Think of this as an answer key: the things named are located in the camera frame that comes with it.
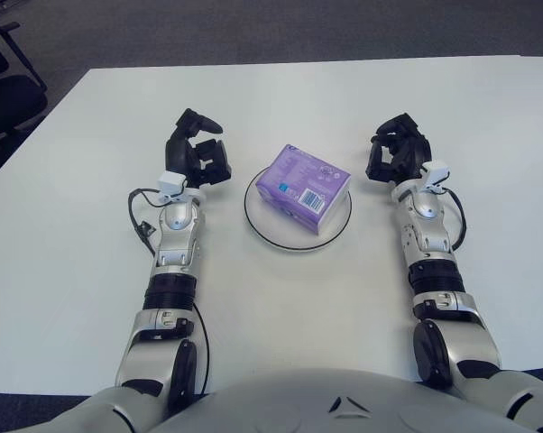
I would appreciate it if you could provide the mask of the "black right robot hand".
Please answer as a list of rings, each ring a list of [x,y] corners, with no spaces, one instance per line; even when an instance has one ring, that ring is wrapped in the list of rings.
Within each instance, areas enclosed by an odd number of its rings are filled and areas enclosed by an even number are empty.
[[[370,142],[365,170],[369,180],[399,185],[420,179],[423,164],[432,161],[429,141],[407,113],[379,126]]]

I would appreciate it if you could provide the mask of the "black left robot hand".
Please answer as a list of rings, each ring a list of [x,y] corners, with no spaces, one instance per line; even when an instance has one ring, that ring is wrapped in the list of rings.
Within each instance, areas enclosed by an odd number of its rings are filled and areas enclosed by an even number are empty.
[[[192,145],[199,132],[221,134],[223,127],[214,120],[187,108],[176,122],[176,129],[165,146],[165,169],[183,175],[187,187],[198,189],[230,180],[232,168],[221,140],[210,139]]]

